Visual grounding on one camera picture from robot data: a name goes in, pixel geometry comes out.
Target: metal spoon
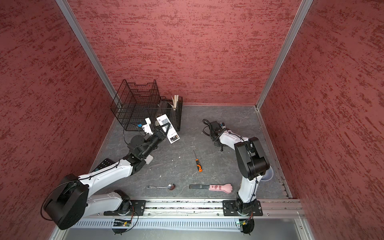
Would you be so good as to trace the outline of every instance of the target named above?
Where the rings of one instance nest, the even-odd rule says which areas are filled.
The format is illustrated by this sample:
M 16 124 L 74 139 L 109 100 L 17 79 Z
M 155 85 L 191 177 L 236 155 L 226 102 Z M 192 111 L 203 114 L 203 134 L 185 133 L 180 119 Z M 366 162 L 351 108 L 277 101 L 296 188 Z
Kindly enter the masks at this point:
M 175 187 L 176 187 L 176 185 L 173 184 L 173 183 L 169 184 L 169 185 L 166 186 L 166 187 L 161 187 L 161 186 L 151 186 L 151 185 L 148 185 L 148 186 L 147 186 L 148 189 L 149 189 L 149 188 L 166 188 L 167 190 L 170 190 L 170 191 L 174 190 Z

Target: red wall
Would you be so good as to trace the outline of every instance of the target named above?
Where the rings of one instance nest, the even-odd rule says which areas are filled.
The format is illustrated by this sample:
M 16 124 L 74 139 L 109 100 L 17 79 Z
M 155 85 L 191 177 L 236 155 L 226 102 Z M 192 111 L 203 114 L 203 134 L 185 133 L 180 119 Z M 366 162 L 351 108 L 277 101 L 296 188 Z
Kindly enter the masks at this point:
M 111 97 L 55 1 L 2 1 L 0 16 L 0 239 L 47 239 L 40 205 L 89 171 Z
M 157 80 L 184 103 L 253 105 L 301 0 L 68 0 L 117 89 Z
M 384 2 L 314 0 L 262 106 L 321 239 L 384 239 Z

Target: orange screwdriver handle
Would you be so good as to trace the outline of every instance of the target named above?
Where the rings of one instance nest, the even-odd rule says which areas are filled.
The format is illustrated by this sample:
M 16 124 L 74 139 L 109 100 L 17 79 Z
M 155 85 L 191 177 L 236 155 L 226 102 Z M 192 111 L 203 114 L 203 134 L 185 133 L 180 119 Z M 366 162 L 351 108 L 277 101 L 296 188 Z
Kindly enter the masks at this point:
M 201 168 L 201 165 L 200 165 L 200 162 L 199 162 L 198 159 L 196 159 L 196 164 L 197 164 L 197 170 L 198 170 L 199 172 L 202 172 L 203 169 Z

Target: wire basket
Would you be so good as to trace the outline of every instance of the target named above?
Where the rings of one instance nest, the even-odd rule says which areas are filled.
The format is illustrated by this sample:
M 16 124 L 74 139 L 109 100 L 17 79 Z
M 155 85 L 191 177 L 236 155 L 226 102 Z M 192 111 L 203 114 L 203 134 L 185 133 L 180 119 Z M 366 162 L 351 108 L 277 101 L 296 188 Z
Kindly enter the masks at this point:
M 160 97 L 156 80 L 147 84 L 127 83 L 124 79 L 111 104 L 111 111 L 126 131 L 137 131 L 137 125 L 150 118 L 151 128 L 158 125 L 157 117 L 166 114 L 176 131 L 180 130 L 182 97 L 175 110 L 171 102 Z

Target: white box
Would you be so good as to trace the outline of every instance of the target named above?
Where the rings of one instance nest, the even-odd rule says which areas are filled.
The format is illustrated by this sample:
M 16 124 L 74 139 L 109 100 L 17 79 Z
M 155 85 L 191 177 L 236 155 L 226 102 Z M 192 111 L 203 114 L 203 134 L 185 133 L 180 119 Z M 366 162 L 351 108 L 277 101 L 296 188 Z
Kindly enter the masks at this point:
M 168 140 L 169 140 L 170 143 L 174 143 L 174 142 L 176 142 L 177 140 L 180 139 L 179 135 L 177 134 L 175 128 L 173 127 L 172 123 L 170 122 L 170 120 L 169 120 L 169 118 L 167 117 L 166 114 L 161 115 L 160 117 L 158 117 L 156 119 L 159 122 L 160 126 L 164 125 L 164 124 L 167 124 L 167 123 L 170 123 L 168 134 L 167 134 L 167 137 L 168 137 Z M 164 132 L 167 131 L 167 126 L 163 127 L 163 131 Z

